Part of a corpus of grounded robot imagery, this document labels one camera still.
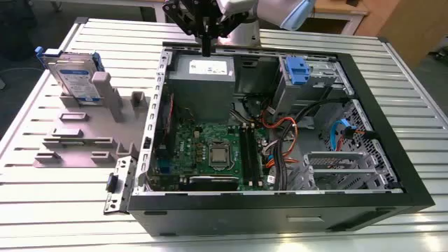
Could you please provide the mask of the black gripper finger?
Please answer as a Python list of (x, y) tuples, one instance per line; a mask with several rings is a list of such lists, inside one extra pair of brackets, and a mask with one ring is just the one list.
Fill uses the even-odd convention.
[(224, 21), (220, 21), (222, 15), (212, 14), (208, 18), (206, 24), (206, 56), (210, 56), (213, 52), (213, 39), (218, 37), (226, 37), (229, 33), (236, 29), (240, 23), (245, 20), (245, 14), (233, 14)]
[(188, 8), (181, 8), (181, 4), (182, 1), (164, 1), (162, 11), (182, 32), (194, 37), (196, 42), (201, 45), (201, 56), (206, 57), (206, 42), (202, 40), (202, 34), (200, 33), (202, 25), (196, 22), (193, 16), (188, 16)]

